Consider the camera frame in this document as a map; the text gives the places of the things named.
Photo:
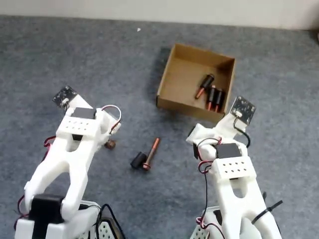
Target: gray carpet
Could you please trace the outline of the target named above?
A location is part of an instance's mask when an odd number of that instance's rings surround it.
[[[319,45],[306,31],[60,18],[0,17],[0,231],[12,238],[16,201],[55,134],[51,101],[65,84],[93,106],[117,104],[114,151],[100,150],[85,200],[109,203],[129,239],[186,239],[204,207],[204,178],[185,143],[200,120],[155,106],[175,42],[237,58],[232,99],[257,106],[249,153],[283,238],[319,233]],[[162,137],[149,173],[130,161]],[[65,193],[66,175],[49,187]],[[212,185],[209,205],[216,204]]]

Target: black circuit board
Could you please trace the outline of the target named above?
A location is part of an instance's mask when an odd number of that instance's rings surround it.
[[[75,92],[74,89],[72,89],[70,86],[66,86],[64,88],[62,88],[55,96],[54,98],[52,99],[53,102],[56,103],[57,106],[61,107],[61,108],[64,108],[65,106],[63,105],[63,100],[65,98],[68,98],[69,99],[69,102],[71,100],[74,99],[74,97],[77,96],[78,93]]]
[[[240,121],[249,125],[254,116],[256,106],[250,103],[242,96],[238,96],[230,110],[230,113],[237,117]]]

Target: open cardboard box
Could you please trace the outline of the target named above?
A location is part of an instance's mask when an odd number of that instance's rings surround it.
[[[211,122],[218,122],[227,110],[234,78],[235,58],[182,44],[170,52],[161,79],[157,106]],[[213,84],[225,92],[220,112],[206,109],[207,94],[196,100],[195,95],[207,74],[213,74]]]

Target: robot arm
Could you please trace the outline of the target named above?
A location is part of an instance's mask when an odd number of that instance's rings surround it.
[[[67,105],[63,106],[65,116],[45,160],[24,187],[29,217],[18,220],[16,239],[75,238],[92,227],[99,212],[98,207],[84,210],[79,207],[93,156],[116,133],[120,119],[113,118],[104,108],[93,109],[70,87],[62,89],[55,100],[57,97],[61,104]],[[65,197],[45,194],[45,189],[64,172],[70,175]]]
[[[211,163],[209,175],[213,180],[220,212],[222,233],[209,226],[213,238],[217,239],[281,239],[276,221],[270,212],[265,213],[254,225],[253,221],[266,210],[265,201],[256,181],[256,171],[248,156],[247,147],[234,140],[234,136],[244,132],[255,111],[255,107],[242,97],[238,97],[230,111],[215,128],[205,128],[197,124],[187,138],[195,145],[201,160]],[[211,223],[212,213],[204,217]]]

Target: cylindrical object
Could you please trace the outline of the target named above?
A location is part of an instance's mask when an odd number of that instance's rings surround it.
[[[211,109],[211,102],[208,102],[207,104],[207,110],[209,111]]]
[[[205,77],[205,79],[203,80],[203,82],[200,84],[201,88],[205,88],[208,89],[210,88],[211,83],[213,83],[215,77],[213,74],[209,74]]]
[[[132,168],[138,169],[139,167],[143,165],[143,163],[146,162],[146,159],[147,159],[147,156],[144,153],[139,152],[137,156],[131,162]]]
[[[224,92],[222,90],[217,90],[216,93],[216,100],[214,101],[215,103],[215,112],[218,112],[222,106],[223,106],[223,102],[224,102]]]
[[[195,99],[198,99],[200,97],[200,95],[203,94],[204,90],[205,90],[205,88],[199,88],[199,90],[195,96]]]
[[[143,164],[144,170],[150,170],[150,168],[151,168],[150,162],[151,162],[151,159],[153,158],[153,156],[158,148],[159,143],[160,143],[160,138],[156,138],[155,142],[154,142],[154,144],[149,152],[148,158],[147,158],[146,162]]]
[[[217,93],[217,89],[215,88],[215,86],[214,85],[211,86],[209,93],[207,95],[207,102],[214,102],[216,93]]]
[[[203,94],[204,90],[207,90],[210,88],[210,85],[214,81],[214,79],[215,78],[213,74],[209,74],[205,77],[205,79],[200,84],[200,88],[195,96],[195,99],[198,99],[201,96],[201,94]]]

